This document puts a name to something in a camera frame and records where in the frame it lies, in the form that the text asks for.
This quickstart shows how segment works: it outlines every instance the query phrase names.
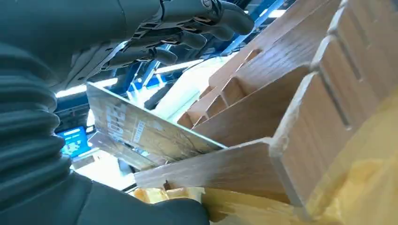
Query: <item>wooden divider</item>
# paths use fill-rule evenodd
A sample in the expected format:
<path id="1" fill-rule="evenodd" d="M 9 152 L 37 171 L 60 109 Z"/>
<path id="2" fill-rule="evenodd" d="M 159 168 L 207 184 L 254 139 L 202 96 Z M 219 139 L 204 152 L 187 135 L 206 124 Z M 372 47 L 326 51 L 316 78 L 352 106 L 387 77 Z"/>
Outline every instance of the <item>wooden divider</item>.
<path id="1" fill-rule="evenodd" d="M 248 62 L 250 62 L 252 59 L 254 59 L 257 55 L 259 55 L 262 52 L 261 49 L 257 48 L 254 49 L 253 51 L 251 51 L 249 53 L 249 55 L 246 57 L 246 59 L 243 61 L 242 64 L 240 64 L 240 66 L 238 67 L 237 71 L 244 65 L 246 65 Z"/>
<path id="2" fill-rule="evenodd" d="M 323 84 L 316 72 L 304 78 L 270 148 L 273 164 L 295 206 L 303 206 L 353 134 Z"/>
<path id="3" fill-rule="evenodd" d="M 187 112 L 184 112 L 184 114 L 180 117 L 180 119 L 177 121 L 177 123 L 183 127 L 188 128 L 188 129 L 193 128 L 193 123 L 192 123 L 191 118 Z"/>
<path id="4" fill-rule="evenodd" d="M 243 92 L 239 84 L 239 79 L 237 79 L 236 77 L 232 77 L 221 90 L 220 96 L 227 106 L 231 106 L 239 100 L 243 99 L 246 94 Z"/>
<path id="5" fill-rule="evenodd" d="M 368 81 L 356 77 L 336 37 L 322 41 L 312 67 L 322 74 L 347 127 L 358 128 L 375 112 L 379 100 Z"/>
<path id="6" fill-rule="evenodd" d="M 333 35 L 322 41 L 312 62 L 317 72 L 302 82 L 270 147 L 289 199 L 309 215 L 310 198 L 325 191 L 315 191 L 318 185 L 331 185 L 327 172 L 336 156 L 398 87 L 391 68 L 398 52 L 392 46 L 387 50 L 392 41 L 382 43 L 394 37 L 382 37 L 394 24 L 376 27 L 386 16 L 374 13 L 369 3 L 343 2 L 329 29 Z"/>
<path id="7" fill-rule="evenodd" d="M 211 92 L 213 88 L 208 86 L 203 92 L 202 94 L 200 94 L 199 99 L 203 98 L 203 96 L 207 95 L 209 92 Z"/>
<path id="8" fill-rule="evenodd" d="M 222 110 L 226 109 L 227 105 L 225 104 L 224 100 L 222 99 L 221 96 L 217 96 L 214 101 L 211 103 L 211 105 L 208 107 L 206 110 L 206 118 L 212 118 Z"/>
<path id="9" fill-rule="evenodd" d="M 252 41 L 258 43 L 256 48 L 260 47 L 263 51 L 238 71 L 236 71 L 238 66 L 232 65 L 232 62 L 237 63 L 234 61 L 236 56 L 220 68 L 217 73 L 228 70 L 227 75 L 220 78 L 217 86 L 187 111 L 191 120 L 197 121 L 206 114 L 207 108 L 220 95 L 231 76 L 238 77 L 243 92 L 250 94 L 265 85 L 270 77 L 275 80 L 295 67 L 311 61 L 340 4 L 340 0 L 317 0 L 316 2 L 308 0 L 299 6 L 296 6 L 298 3 L 296 2 L 285 13 L 286 17 L 283 15 L 280 18 L 285 17 L 286 20 L 289 20 L 286 25 L 282 26 L 276 23 L 279 19 L 270 25 L 270 27 L 277 24 L 282 26 L 280 31 L 274 30 L 276 28 L 270 29 L 270 27 L 265 29 L 259 37 Z M 245 54 L 246 57 L 250 51 L 241 50 L 242 53 L 239 54 Z"/>
<path id="10" fill-rule="evenodd" d="M 383 52 L 371 43 L 363 33 L 362 27 L 355 22 L 355 14 L 350 6 L 339 9 L 330 25 L 329 34 L 339 40 L 342 49 L 348 55 L 353 70 L 361 79 L 369 81 L 376 96 L 383 99 L 395 89 L 398 75 L 394 72 Z"/>
<path id="11" fill-rule="evenodd" d="M 314 192 L 321 180 L 331 181 L 327 172 L 340 151 L 398 88 L 391 22 L 397 16 L 387 2 L 319 6 L 236 72 L 248 96 L 193 129 L 227 146 L 259 140 L 140 172 L 138 185 L 168 181 L 173 188 L 219 188 L 284 202 L 288 195 L 306 211 L 310 197 L 322 192 Z M 306 60 L 309 75 L 307 67 L 287 73 Z"/>
<path id="12" fill-rule="evenodd" d="M 301 66 L 276 81 L 270 80 L 193 130 L 227 146 L 272 137 L 297 87 L 308 73 L 308 66 Z"/>
<path id="13" fill-rule="evenodd" d="M 271 164 L 270 138 L 134 174 L 139 187 L 204 187 L 289 202 Z"/>
<path id="14" fill-rule="evenodd" d="M 394 8 L 390 0 L 349 0 L 345 4 L 355 14 L 356 23 L 360 25 L 369 43 L 380 48 L 385 55 L 385 60 L 394 71 L 398 70 L 397 13 L 390 10 Z"/>

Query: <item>wooden compartment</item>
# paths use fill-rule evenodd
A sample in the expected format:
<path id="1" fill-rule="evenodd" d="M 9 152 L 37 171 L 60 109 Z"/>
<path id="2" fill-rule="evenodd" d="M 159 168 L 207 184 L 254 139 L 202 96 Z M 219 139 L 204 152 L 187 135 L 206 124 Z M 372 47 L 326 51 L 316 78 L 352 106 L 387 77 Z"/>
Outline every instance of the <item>wooden compartment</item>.
<path id="1" fill-rule="evenodd" d="M 236 191 L 288 202 L 312 218 L 308 204 L 321 195 L 315 192 L 320 180 L 398 88 L 392 59 L 398 51 L 387 48 L 398 38 L 388 31 L 395 15 L 373 3 L 372 16 L 386 23 L 375 27 L 374 20 L 366 20 L 369 11 L 360 10 L 367 3 L 325 1 L 263 49 L 233 75 L 236 92 L 245 96 L 233 104 L 224 101 L 225 108 L 193 127 L 229 148 L 140 172 L 138 185 L 159 188 L 168 182 L 173 188 Z M 389 34 L 385 43 L 383 33 Z M 222 96 L 228 80 L 220 79 L 222 88 L 197 103 Z"/>

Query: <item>robotic hand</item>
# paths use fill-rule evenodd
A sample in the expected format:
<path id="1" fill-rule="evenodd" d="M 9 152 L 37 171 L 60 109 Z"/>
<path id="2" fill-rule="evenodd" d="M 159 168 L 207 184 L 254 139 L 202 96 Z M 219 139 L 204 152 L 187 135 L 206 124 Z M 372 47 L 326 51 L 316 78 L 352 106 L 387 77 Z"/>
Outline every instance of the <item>robotic hand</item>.
<path id="1" fill-rule="evenodd" d="M 94 55 L 90 51 L 75 55 L 80 60 L 69 76 L 86 77 L 86 80 L 100 70 L 127 67 L 138 61 L 159 60 L 166 65 L 174 64 L 176 56 L 172 52 L 156 47 L 162 44 L 185 44 L 200 49 L 207 41 L 201 35 L 203 33 L 229 40 L 234 32 L 248 34 L 254 25 L 242 9 L 225 1 L 164 0 L 161 3 L 161 10 L 141 23 L 132 38 L 115 47 L 114 51 L 104 51 L 109 49 L 107 45 L 99 48 Z M 77 84 L 70 83 L 67 88 Z"/>
<path id="2" fill-rule="evenodd" d="M 54 92 L 132 59 L 172 63 L 156 47 L 199 48 L 200 34 L 228 39 L 253 21 L 219 0 L 3 0 L 0 9 L 1 224 L 208 224 L 195 201 L 147 205 L 70 171 Z"/>

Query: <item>fluorescent light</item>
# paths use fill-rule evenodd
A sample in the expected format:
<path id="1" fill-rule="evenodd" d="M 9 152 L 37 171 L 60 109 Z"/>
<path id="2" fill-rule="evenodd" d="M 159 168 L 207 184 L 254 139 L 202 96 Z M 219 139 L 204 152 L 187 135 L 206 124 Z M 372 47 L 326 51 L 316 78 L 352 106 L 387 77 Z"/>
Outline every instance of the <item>fluorescent light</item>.
<path id="1" fill-rule="evenodd" d="M 94 126 L 88 127 L 86 129 L 86 133 L 92 132 L 94 130 Z"/>
<path id="2" fill-rule="evenodd" d="M 111 79 L 107 79 L 107 80 L 103 80 L 103 81 L 98 81 L 98 82 L 95 82 L 94 84 L 103 88 L 103 87 L 107 87 L 107 86 L 112 86 L 112 85 L 114 85 L 116 83 L 117 83 L 117 77 L 111 78 Z M 67 90 L 59 91 L 56 94 L 56 96 L 57 96 L 57 98 L 59 98 L 59 97 L 61 98 L 61 97 L 65 97 L 65 96 L 68 96 L 68 95 L 74 95 L 74 94 L 77 94 L 77 93 L 85 92 L 86 90 L 87 90 L 87 86 L 85 84 L 83 84 L 83 85 L 80 85 L 80 86 L 69 88 Z"/>
<path id="3" fill-rule="evenodd" d="M 268 11 L 268 9 L 264 10 L 264 11 L 260 14 L 260 16 L 263 16 L 267 11 Z M 277 9 L 277 10 L 272 11 L 272 12 L 269 14 L 268 17 L 269 17 L 269 18 L 278 18 L 278 17 L 281 17 L 285 12 L 286 12 L 285 9 Z"/>
<path id="4" fill-rule="evenodd" d="M 194 61 L 190 61 L 190 62 L 184 62 L 184 63 L 180 63 L 177 65 L 172 65 L 169 67 L 162 67 L 159 68 L 155 71 L 155 74 L 161 74 L 161 73 L 166 73 L 166 72 L 170 72 L 173 70 L 177 70 L 177 69 L 182 69 L 182 68 L 187 68 L 187 67 L 191 67 L 191 66 L 195 66 L 198 63 L 203 62 L 204 60 L 194 60 Z"/>
<path id="5" fill-rule="evenodd" d="M 88 111 L 88 115 L 87 115 L 87 127 L 91 127 L 95 124 L 95 117 L 94 117 L 94 113 L 92 112 L 92 109 L 90 109 Z"/>

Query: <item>computer screen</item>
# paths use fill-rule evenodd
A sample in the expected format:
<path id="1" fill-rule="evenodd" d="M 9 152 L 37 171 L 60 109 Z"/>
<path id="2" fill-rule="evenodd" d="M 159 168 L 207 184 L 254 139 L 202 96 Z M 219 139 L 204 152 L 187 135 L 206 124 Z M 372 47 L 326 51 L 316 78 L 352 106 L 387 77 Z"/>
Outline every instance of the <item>computer screen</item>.
<path id="1" fill-rule="evenodd" d="M 61 149 L 61 152 L 70 155 L 72 158 L 91 149 L 87 144 L 87 135 L 83 127 L 60 132 L 57 135 L 65 140 L 65 146 Z"/>

